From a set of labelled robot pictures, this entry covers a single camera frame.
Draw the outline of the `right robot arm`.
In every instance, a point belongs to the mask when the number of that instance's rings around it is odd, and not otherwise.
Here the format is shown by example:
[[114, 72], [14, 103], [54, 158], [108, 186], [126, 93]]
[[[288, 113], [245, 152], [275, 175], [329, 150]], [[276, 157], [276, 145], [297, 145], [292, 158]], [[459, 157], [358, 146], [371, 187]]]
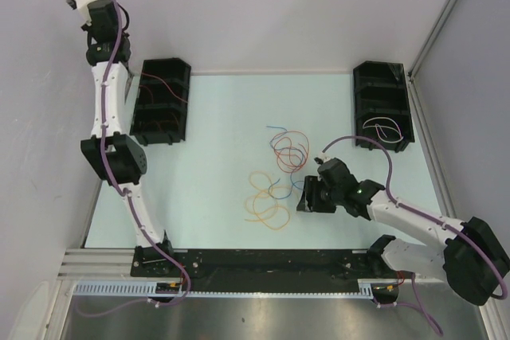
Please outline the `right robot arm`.
[[370, 246], [369, 271], [386, 277], [406, 271], [446, 282], [465, 301], [483, 306], [509, 272], [509, 257], [487, 222], [433, 216], [397, 198], [372, 180], [358, 181], [337, 158], [321, 162], [308, 175], [297, 210], [334, 213], [343, 208], [353, 217], [390, 226], [414, 238], [408, 243], [383, 235]]

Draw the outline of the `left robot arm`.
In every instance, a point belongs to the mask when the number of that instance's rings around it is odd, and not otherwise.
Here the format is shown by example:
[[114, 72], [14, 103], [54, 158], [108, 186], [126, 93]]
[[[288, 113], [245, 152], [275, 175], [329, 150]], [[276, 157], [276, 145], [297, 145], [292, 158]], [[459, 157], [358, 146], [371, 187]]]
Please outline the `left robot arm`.
[[85, 19], [87, 62], [95, 85], [95, 116], [91, 137], [80, 142], [82, 154], [98, 177], [123, 200], [135, 226], [141, 254], [153, 248], [148, 266], [159, 276], [171, 274], [176, 257], [164, 227], [149, 210], [141, 177], [147, 172], [147, 157], [129, 135], [125, 103], [131, 77], [128, 62], [131, 45], [123, 11], [112, 0], [80, 0], [77, 6]]

